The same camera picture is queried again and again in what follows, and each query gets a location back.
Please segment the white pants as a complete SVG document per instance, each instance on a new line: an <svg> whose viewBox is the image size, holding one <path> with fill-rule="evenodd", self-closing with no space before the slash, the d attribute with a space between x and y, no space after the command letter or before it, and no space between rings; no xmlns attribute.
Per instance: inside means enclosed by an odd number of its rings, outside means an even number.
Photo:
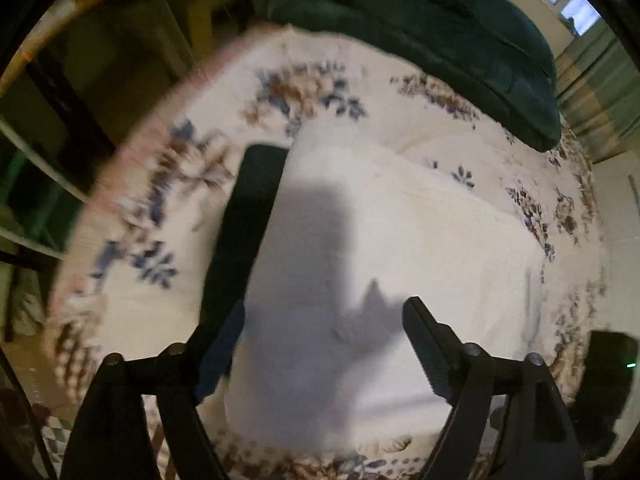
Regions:
<svg viewBox="0 0 640 480"><path fill-rule="evenodd" d="M439 172L318 122L293 142L245 295L224 410L240 436L329 451L436 434L436 396L401 325L417 296L493 356L533 340L544 251Z"/></svg>

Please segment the black folded garment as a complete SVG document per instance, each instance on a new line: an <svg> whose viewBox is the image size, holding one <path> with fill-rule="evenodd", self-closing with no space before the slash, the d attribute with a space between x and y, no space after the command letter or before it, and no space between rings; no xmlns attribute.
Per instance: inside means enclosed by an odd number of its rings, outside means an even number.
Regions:
<svg viewBox="0 0 640 480"><path fill-rule="evenodd" d="M245 296L287 157L286 148L266 144L244 152L204 282L200 324L205 327L224 322Z"/></svg>

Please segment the floral cream bedspread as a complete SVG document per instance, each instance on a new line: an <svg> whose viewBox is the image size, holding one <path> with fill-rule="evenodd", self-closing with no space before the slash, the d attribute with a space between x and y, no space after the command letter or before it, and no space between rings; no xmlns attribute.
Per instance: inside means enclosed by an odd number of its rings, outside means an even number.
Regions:
<svg viewBox="0 0 640 480"><path fill-rule="evenodd" d="M74 227L44 352L81 401L106 348L147 354L190 330L243 151L352 127L510 214L544 252L537 342L564 400L582 384L603 312L606 251L590 161L564 119L536 151L525 120L492 112L413 62L337 34L260 28L163 99L122 144Z"/></svg>

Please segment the green striped curtain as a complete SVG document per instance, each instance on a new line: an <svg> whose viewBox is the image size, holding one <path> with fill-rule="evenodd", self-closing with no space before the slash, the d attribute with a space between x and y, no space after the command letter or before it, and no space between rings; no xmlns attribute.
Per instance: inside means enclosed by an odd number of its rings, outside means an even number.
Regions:
<svg viewBox="0 0 640 480"><path fill-rule="evenodd" d="M556 99L593 162L639 140L639 70L605 21L556 58Z"/></svg>

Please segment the dark green pillow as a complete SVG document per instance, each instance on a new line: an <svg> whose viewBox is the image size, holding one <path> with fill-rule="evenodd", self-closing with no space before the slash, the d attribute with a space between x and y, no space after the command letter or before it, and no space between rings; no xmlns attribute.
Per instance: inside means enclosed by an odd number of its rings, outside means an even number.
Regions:
<svg viewBox="0 0 640 480"><path fill-rule="evenodd" d="M509 0L255 0L266 21L335 32L442 80L538 152L561 140L555 62Z"/></svg>

